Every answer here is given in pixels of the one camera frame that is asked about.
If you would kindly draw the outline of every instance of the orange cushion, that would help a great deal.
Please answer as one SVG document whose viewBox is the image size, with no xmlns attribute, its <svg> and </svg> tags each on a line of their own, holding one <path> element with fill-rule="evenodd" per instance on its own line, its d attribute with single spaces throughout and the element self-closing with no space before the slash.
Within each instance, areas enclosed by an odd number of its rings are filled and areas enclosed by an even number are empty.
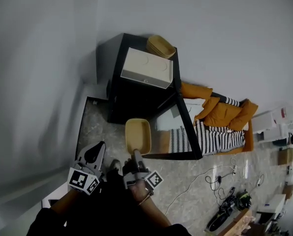
<svg viewBox="0 0 293 236">
<path fill-rule="evenodd" d="M 216 106 L 216 104 L 220 101 L 218 97 L 210 97 L 208 100 L 205 100 L 202 107 L 204 108 L 200 114 L 195 116 L 195 121 L 197 119 L 203 119 L 206 117 Z"/>
<path fill-rule="evenodd" d="M 226 103 L 218 103 L 205 119 L 206 126 L 226 127 L 242 109 Z"/>
<path fill-rule="evenodd" d="M 207 100 L 211 96 L 212 91 L 212 88 L 191 85 L 184 82 L 181 83 L 181 93 L 186 99 L 201 98 Z"/>
<path fill-rule="evenodd" d="M 250 100 L 246 100 L 241 108 L 241 112 L 229 124 L 229 128 L 232 130 L 242 130 L 257 111 L 258 105 L 252 103 Z"/>
</svg>

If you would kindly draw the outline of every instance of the marble floor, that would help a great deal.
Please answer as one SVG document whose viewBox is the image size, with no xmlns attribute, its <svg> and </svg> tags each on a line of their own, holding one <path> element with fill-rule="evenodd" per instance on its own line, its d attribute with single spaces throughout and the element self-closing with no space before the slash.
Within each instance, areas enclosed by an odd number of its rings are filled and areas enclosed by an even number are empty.
<svg viewBox="0 0 293 236">
<path fill-rule="evenodd" d="M 104 165 L 110 165 L 114 158 L 124 164 L 129 158 L 125 144 L 125 126 L 107 123 L 105 119 L 105 103 L 93 104 L 93 100 L 86 103 L 82 120 L 78 151 L 88 144 L 105 141 L 106 155 Z M 261 174 L 264 174 L 264 183 L 255 188 L 251 193 L 252 210 L 264 204 L 274 194 L 282 192 L 285 181 L 286 166 L 277 165 L 278 148 L 270 144 L 255 145 L 253 152 L 240 153 L 238 155 L 211 155 L 198 161 L 172 161 L 144 159 L 150 170 L 158 170 L 164 182 L 152 197 L 159 209 L 166 213 L 168 206 L 182 192 L 184 192 L 196 176 L 205 173 L 217 166 L 232 166 L 230 159 L 234 157 L 239 172 L 235 176 L 229 175 L 222 180 L 221 187 L 225 194 L 235 186 L 237 191 L 251 191 L 257 184 Z M 248 169 L 247 179 L 244 178 L 244 168 Z M 230 173 L 230 167 L 221 167 L 209 171 L 197 178 L 187 193 L 181 195 L 169 208 L 167 217 L 172 223 L 185 226 L 193 236 L 204 235 L 204 229 L 209 220 L 218 210 L 216 197 L 205 181 L 205 176 L 224 176 Z"/>
</svg>

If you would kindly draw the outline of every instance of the black cabinet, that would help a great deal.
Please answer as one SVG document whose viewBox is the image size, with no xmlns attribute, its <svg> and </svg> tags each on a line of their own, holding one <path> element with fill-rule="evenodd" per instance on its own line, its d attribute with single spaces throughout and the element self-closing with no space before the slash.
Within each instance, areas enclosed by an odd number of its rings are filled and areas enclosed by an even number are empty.
<svg viewBox="0 0 293 236">
<path fill-rule="evenodd" d="M 125 124 L 130 118 L 144 118 L 151 122 L 176 105 L 192 151 L 185 149 L 181 153 L 156 153 L 156 148 L 154 148 L 152 153 L 144 157 L 174 160 L 201 159 L 202 154 L 193 123 L 180 92 L 178 50 L 176 49 L 176 53 L 170 58 L 173 61 L 173 81 L 166 89 L 121 77 L 128 49 L 131 47 L 148 52 L 146 43 L 147 38 L 145 37 L 124 33 L 115 37 L 113 42 L 106 43 L 108 47 L 104 48 L 103 45 L 101 47 L 105 51 L 103 54 L 105 66 L 113 68 L 112 80 L 108 89 L 108 121 Z"/>
</svg>

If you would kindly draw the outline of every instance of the striped blanket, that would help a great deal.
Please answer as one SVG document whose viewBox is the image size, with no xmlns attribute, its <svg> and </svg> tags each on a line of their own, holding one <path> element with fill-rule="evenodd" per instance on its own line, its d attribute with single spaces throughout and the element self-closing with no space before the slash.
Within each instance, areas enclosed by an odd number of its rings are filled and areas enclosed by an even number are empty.
<svg viewBox="0 0 293 236">
<path fill-rule="evenodd" d="M 200 120 L 195 122 L 194 128 L 203 156 L 228 152 L 245 146 L 243 131 L 233 131 L 226 127 L 205 126 Z M 192 151 L 184 128 L 170 131 L 169 144 L 169 153 Z"/>
</svg>

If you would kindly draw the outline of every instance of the black sleeve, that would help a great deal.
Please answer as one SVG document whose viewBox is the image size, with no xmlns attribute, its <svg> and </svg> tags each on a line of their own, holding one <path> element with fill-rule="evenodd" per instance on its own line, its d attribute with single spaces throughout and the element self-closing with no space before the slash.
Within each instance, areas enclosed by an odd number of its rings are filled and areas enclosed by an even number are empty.
<svg viewBox="0 0 293 236">
<path fill-rule="evenodd" d="M 180 225 L 180 224 L 175 224 L 169 227 L 166 227 L 164 229 L 161 230 L 160 235 L 162 236 L 172 236 L 172 235 L 178 235 L 178 236 L 191 236 L 187 229 Z"/>
<path fill-rule="evenodd" d="M 64 235 L 66 228 L 55 211 L 43 208 L 30 226 L 27 236 Z"/>
</svg>

